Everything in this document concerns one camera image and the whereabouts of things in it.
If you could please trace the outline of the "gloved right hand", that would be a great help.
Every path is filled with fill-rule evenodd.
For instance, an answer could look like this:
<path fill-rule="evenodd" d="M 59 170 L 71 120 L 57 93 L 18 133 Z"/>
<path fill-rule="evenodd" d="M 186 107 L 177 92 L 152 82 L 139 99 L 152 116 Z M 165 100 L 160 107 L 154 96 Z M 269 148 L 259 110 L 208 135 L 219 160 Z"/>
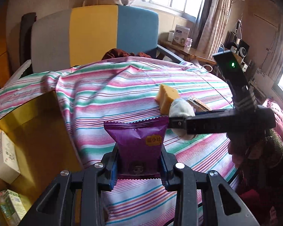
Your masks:
<path fill-rule="evenodd" d="M 254 132 L 228 132 L 228 153 L 236 168 L 246 166 L 247 161 L 260 158 L 267 167 L 277 166 L 283 158 L 283 142 L 281 137 L 273 130 L 265 133 Z"/>

